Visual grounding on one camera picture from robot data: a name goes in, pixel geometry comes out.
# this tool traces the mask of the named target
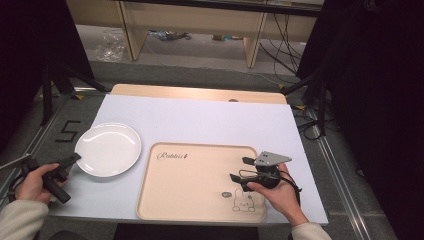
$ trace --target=hand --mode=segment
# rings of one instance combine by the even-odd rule
[[[278,164],[278,169],[288,173],[287,166],[284,163]],[[292,180],[285,173],[280,173],[280,175],[281,177]],[[286,216],[293,227],[309,222],[297,202],[293,187],[289,183],[280,181],[278,186],[273,189],[265,188],[261,184],[255,182],[250,182],[247,186],[264,195],[277,211]]]
[[[51,193],[43,189],[43,175],[59,166],[58,163],[43,165],[30,172],[16,191],[17,200],[40,201],[48,204]]]

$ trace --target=gray floor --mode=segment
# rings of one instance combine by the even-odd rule
[[[122,41],[120,30],[110,31],[105,28],[84,26],[78,26],[78,29],[96,79],[107,86],[113,86],[118,82],[128,82],[277,92],[280,84],[290,85],[290,82],[298,81],[292,73],[278,64],[275,65],[275,72],[279,74],[279,78],[276,77],[274,61],[262,50],[258,53],[255,68],[248,69],[242,41],[213,41],[208,35],[193,34],[190,40],[174,41],[160,41],[157,38],[148,37],[147,45],[143,48],[137,61],[129,61],[124,51],[119,62],[102,62],[96,58],[95,49],[102,44],[103,36],[107,33],[115,34],[119,41]],[[264,47],[275,55],[276,50],[270,42],[268,40],[262,40],[262,42]],[[274,41],[273,43],[279,46],[279,42]],[[302,52],[304,44],[292,44],[298,52]],[[284,58],[283,62],[291,64],[288,58]],[[303,90],[300,89],[287,96],[288,102],[301,104],[300,98]],[[48,134],[55,136],[54,134],[60,132],[60,126],[63,126],[61,121],[70,119],[84,119],[78,129],[79,133],[84,132],[90,127],[91,121],[95,117],[95,109],[100,106],[102,99],[103,95],[101,94],[85,94],[82,101],[70,100],[65,104],[63,113],[58,117],[55,123],[56,127],[53,127]],[[0,156],[0,163],[17,158],[25,151],[26,146],[30,144],[32,137],[37,133],[39,121],[41,121],[41,98],[37,97],[33,110],[28,113],[22,127],[11,139],[7,150]],[[296,117],[296,121],[300,125],[306,120],[303,117]],[[352,226],[346,205],[342,201],[342,195],[340,195],[329,170],[328,161],[323,154],[320,142],[308,140],[301,133],[312,173],[329,217],[330,223],[324,227],[325,230],[333,239],[396,239],[366,182],[366,178],[356,173],[355,159],[343,134],[338,131],[337,122],[328,122],[326,132],[325,140],[331,147],[332,156],[348,187],[351,199],[365,222],[369,238],[367,236],[360,238],[355,233],[355,228]],[[309,137],[314,136],[313,129],[307,130],[305,134]],[[39,149],[37,155],[39,158],[52,158],[56,157],[56,154],[60,157],[62,151],[73,147],[72,144],[61,145],[57,150],[58,148],[51,147],[52,144],[57,144],[49,142],[53,141],[52,139],[54,140],[54,138],[50,138],[43,143],[45,147]],[[0,174],[2,176],[0,180],[3,182],[7,172],[1,171]],[[115,228],[115,223],[49,217],[42,229],[41,239],[48,239],[49,236],[60,230],[77,232],[92,240],[113,239]],[[290,228],[285,225],[259,228],[261,240],[285,239],[289,231]]]

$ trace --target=floor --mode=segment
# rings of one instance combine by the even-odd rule
[[[122,45],[124,41],[120,29],[88,26],[77,26],[77,28],[87,56],[94,64],[94,69],[97,69],[95,64],[104,62],[104,59],[99,59],[100,56],[104,56],[100,53],[104,53],[104,50],[110,48],[112,42],[116,41],[115,47],[118,46],[115,48],[118,50],[116,63],[132,67],[156,65],[198,70],[215,69],[240,73],[246,78],[255,76],[255,81],[263,81],[277,87],[291,85],[298,81],[291,71],[275,63],[264,51],[266,49],[275,56],[281,41],[262,40],[264,49],[259,50],[255,67],[250,69],[246,67],[244,49],[240,40],[216,41],[210,35],[190,34],[190,39],[161,41],[155,36],[149,36],[139,59],[130,61],[125,46]],[[121,52],[119,52],[120,46],[124,47]],[[293,55],[297,56],[297,53],[302,54],[305,43],[291,43],[291,46]],[[290,68],[295,67],[288,55],[279,53],[278,58]],[[102,75],[102,72],[95,72],[96,74],[105,79],[108,77]],[[300,96],[303,90],[300,89],[287,96],[288,102],[292,105],[301,105]],[[34,109],[40,104],[41,100],[37,98]],[[298,125],[305,123],[309,117],[314,117],[316,114],[313,109],[304,113],[306,116],[299,114],[299,111],[294,111]],[[327,117],[331,119],[331,112],[328,112]],[[29,113],[29,118],[40,119],[40,115],[34,111]],[[310,161],[310,165],[318,190],[328,212],[330,224],[325,227],[325,230],[333,239],[396,239],[378,201],[366,183],[366,178],[357,174],[355,159],[344,141],[343,134],[337,128],[337,122],[331,120],[326,124],[327,136],[318,141],[310,140],[316,136],[316,128],[301,132],[308,159],[313,160]],[[0,161],[16,156],[16,152],[24,151],[24,146],[30,144],[31,136],[37,132],[36,124],[30,123],[34,121],[28,121],[28,124],[23,125],[17,133],[19,137],[11,140],[9,151],[2,154]],[[113,239],[116,224],[48,218],[42,229],[41,239],[48,239],[54,232],[63,229],[80,233],[93,240]],[[290,228],[287,226],[271,226],[260,228],[259,236],[261,240],[284,239],[282,236],[286,236],[289,231]]]

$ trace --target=sleeve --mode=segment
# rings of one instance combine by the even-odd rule
[[[292,229],[294,240],[330,240],[330,236],[317,223],[304,223]]]
[[[0,213],[0,239],[32,240],[43,226],[49,209],[37,201],[16,200]]]

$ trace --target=black device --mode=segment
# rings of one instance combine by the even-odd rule
[[[56,161],[59,166],[50,172],[43,175],[43,187],[48,190],[53,196],[55,196],[61,203],[66,203],[71,199],[68,193],[65,192],[57,183],[64,182],[68,179],[69,168],[76,163],[77,160],[81,159],[78,153],[73,153],[71,156]],[[22,173],[19,175],[9,187],[9,200],[15,200],[14,189],[25,179],[25,177],[35,169],[40,167],[40,164],[31,155],[26,155],[19,159],[21,162]]]
[[[256,159],[243,157],[243,163],[252,165],[256,167],[257,172],[240,170],[239,176],[230,174],[230,178],[233,182],[239,183],[245,192],[253,191],[250,189],[247,184],[249,182],[256,182],[262,186],[273,189],[280,184],[280,181],[285,181],[289,183],[296,193],[296,198],[300,204],[300,191],[299,187],[296,185],[293,178],[287,172],[284,172],[289,176],[290,179],[284,178],[280,175],[280,171],[277,167],[279,163],[289,162],[292,159],[283,155],[278,155],[270,152],[262,152]]]

